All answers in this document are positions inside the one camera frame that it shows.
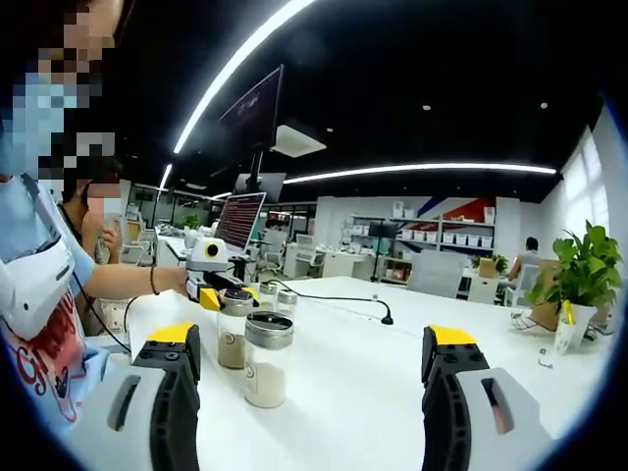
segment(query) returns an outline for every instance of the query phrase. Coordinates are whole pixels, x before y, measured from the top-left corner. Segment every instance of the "silver metal lid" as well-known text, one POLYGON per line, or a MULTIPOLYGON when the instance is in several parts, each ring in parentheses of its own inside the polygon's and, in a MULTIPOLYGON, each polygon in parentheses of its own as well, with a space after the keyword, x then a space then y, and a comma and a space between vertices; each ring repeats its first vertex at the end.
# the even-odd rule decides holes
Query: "silver metal lid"
POLYGON ((221 298, 225 306, 221 312, 229 316, 247 316, 253 308, 253 295, 243 289, 229 288, 221 298))
POLYGON ((275 294, 277 294, 277 290, 278 290, 278 287, 274 283, 262 283, 259 286, 260 294, 270 294, 274 296, 275 294))
POLYGON ((287 289, 282 289, 277 294, 277 300, 283 304, 296 304, 296 294, 287 289))
POLYGON ((292 344, 292 320, 272 311, 257 311, 246 317, 245 336, 254 345, 281 350, 292 344))

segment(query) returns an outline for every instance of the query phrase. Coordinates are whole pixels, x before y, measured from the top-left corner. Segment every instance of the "monitor screen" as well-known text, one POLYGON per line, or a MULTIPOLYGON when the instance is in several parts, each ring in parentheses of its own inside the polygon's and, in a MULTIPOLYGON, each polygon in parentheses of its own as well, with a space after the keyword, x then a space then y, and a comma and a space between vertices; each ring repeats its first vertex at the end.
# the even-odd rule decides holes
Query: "monitor screen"
POLYGON ((266 193, 252 193, 227 198, 214 236, 224 240, 228 250, 246 251, 265 197, 266 193))
POLYGON ((283 66, 248 90, 220 119, 228 147, 266 150, 275 145, 283 66))

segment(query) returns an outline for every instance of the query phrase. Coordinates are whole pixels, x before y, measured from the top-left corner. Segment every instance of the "bracelet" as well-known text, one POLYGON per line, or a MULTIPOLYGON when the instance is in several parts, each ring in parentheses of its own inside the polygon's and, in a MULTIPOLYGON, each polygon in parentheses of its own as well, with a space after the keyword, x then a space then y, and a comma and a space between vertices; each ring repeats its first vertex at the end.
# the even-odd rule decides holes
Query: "bracelet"
POLYGON ((157 289, 155 289, 155 267, 150 267, 150 287, 153 289, 153 294, 155 295, 159 295, 159 292, 157 292, 157 289))

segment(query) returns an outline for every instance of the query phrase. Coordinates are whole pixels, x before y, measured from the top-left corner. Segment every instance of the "black ceiling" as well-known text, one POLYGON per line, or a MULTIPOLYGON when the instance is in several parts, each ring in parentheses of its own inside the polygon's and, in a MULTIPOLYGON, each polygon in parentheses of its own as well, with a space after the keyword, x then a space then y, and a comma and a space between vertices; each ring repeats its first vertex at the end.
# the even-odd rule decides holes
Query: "black ceiling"
MULTIPOLYGON (((297 159, 266 154, 263 172, 291 177, 439 161, 559 169, 601 108, 582 55, 586 34, 551 2, 318 0, 247 59, 175 155, 209 82, 286 1, 135 2, 122 44, 105 61, 106 99, 98 108, 99 121, 116 132, 128 178, 158 185, 172 162, 168 186, 190 191, 183 179, 207 185, 201 192, 209 195, 231 190, 249 163, 226 168, 212 155, 209 130, 280 64, 281 121, 328 146, 297 159)), ((406 173, 287 185, 282 200, 434 194, 540 201, 555 183, 490 172, 406 173)))

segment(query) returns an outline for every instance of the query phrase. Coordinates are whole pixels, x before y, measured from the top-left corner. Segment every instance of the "face mask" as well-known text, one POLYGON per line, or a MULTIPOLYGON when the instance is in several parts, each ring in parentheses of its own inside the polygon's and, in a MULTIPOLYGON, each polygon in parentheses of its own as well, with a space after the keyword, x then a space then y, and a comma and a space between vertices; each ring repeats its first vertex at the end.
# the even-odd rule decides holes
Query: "face mask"
POLYGON ((0 174, 38 175, 39 156, 51 155, 52 133, 64 130, 64 109, 77 108, 77 87, 29 73, 15 90, 13 115, 2 116, 0 174))

